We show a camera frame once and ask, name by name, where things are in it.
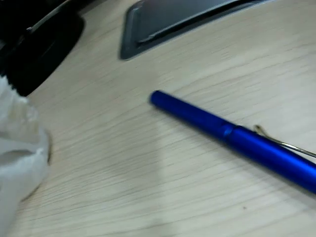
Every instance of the black object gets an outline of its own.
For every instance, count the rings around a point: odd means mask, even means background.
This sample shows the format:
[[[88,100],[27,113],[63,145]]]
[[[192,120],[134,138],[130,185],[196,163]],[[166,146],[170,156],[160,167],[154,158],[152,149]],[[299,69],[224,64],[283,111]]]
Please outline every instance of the black object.
[[[120,58],[129,59],[197,26],[265,1],[139,1],[126,13]]]
[[[84,20],[70,8],[72,1],[10,1],[0,2],[0,13],[5,12],[0,17],[0,72],[26,96],[68,55],[80,38]],[[35,3],[43,7],[31,8]]]

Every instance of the pen clip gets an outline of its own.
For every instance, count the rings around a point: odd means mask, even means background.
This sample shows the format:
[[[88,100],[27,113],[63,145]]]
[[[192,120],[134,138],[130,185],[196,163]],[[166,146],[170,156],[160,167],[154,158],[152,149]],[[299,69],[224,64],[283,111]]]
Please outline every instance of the pen clip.
[[[306,150],[304,150],[304,149],[302,149],[302,148],[293,146],[293,145],[291,145],[291,144],[282,142],[282,141],[280,141],[280,140],[277,140],[277,139],[271,137],[269,134],[267,134],[267,132],[266,132],[266,131],[263,129],[263,127],[261,127],[260,125],[254,125],[254,131],[255,131],[257,134],[259,134],[259,135],[261,135],[261,136],[263,136],[263,137],[265,137],[265,138],[267,138],[267,139],[269,139],[269,140],[271,140],[271,141],[273,141],[273,142],[276,142],[276,143],[278,143],[279,145],[281,145],[281,146],[283,146],[283,147],[286,147],[286,148],[289,148],[289,149],[295,150],[295,151],[297,151],[297,152],[300,152],[300,153],[303,153],[303,154],[306,154],[306,155],[308,155],[308,156],[311,156],[311,157],[316,158],[316,154],[315,154],[315,153],[306,151]]]

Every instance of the blue pen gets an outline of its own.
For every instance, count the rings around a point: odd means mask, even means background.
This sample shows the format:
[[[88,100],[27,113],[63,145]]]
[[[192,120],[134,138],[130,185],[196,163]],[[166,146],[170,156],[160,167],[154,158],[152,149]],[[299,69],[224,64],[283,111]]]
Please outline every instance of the blue pen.
[[[243,126],[228,122],[162,91],[153,92],[150,102],[316,194],[315,163]]]

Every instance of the wooden desk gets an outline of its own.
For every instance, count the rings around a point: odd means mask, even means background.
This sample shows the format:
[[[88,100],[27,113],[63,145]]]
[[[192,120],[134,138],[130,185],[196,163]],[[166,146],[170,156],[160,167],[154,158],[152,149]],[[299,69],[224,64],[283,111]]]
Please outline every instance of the wooden desk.
[[[11,237],[314,237],[316,199],[155,110],[163,89],[316,151],[316,2],[276,0],[118,60],[133,0],[95,2],[31,96],[51,173]]]

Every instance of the white cloth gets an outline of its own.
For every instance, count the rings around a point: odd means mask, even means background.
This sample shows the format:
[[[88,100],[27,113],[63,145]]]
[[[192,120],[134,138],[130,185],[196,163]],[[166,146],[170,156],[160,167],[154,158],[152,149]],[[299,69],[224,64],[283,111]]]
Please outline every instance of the white cloth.
[[[0,77],[0,237],[48,172],[49,139],[28,99]]]

